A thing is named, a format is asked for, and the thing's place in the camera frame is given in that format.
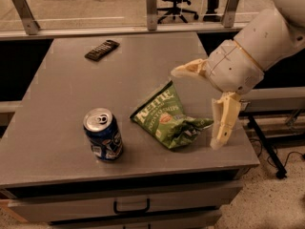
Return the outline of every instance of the table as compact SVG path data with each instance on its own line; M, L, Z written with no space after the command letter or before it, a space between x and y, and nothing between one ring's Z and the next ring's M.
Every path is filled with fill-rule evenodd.
M119 48L99 62L84 57L106 39ZM209 147L212 129L170 151L129 120L171 69L206 56L195 32L54 39L0 143L0 192L10 208L54 228L214 224L244 171L259 164L240 123L218 151ZM209 82L173 83L187 115L212 117L221 93ZM98 107L113 112L121 131L124 153L114 162L98 160L83 131L85 114Z

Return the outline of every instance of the blue can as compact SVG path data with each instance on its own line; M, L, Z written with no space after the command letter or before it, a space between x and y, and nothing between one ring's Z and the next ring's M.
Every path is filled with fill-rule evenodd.
M84 118L84 130L94 154L103 161L120 157L123 142L115 116L107 109L98 108Z

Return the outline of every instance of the crumpled bag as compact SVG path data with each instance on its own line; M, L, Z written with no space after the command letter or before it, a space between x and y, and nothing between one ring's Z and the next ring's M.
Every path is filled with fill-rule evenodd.
M130 119L169 149L193 143L200 133L213 124L209 118L184 115L173 82L152 93Z

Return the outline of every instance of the drawer handle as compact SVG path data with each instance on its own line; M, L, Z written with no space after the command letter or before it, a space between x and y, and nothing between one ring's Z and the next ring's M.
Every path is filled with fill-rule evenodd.
M152 229L152 227L151 227L150 224L147 225L147 229Z
M118 210L117 209L117 201L113 203L113 211L116 214L128 214L128 213L145 213L147 212L151 207L151 201L149 198L146 199L146 207L144 209L139 210Z

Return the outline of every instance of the gray tabletop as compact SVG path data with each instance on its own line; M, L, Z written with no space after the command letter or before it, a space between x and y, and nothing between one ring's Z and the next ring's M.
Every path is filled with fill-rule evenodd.
M120 47L93 62L84 54L106 39ZM0 187L143 177L248 167L259 164L237 123L227 146L209 147L211 130L190 146L170 151L131 122L148 94L165 84L171 70L206 53L195 32L55 39L0 143ZM209 82L173 78L185 113L212 117L220 93ZM83 131L94 108L116 116L124 153L98 160Z

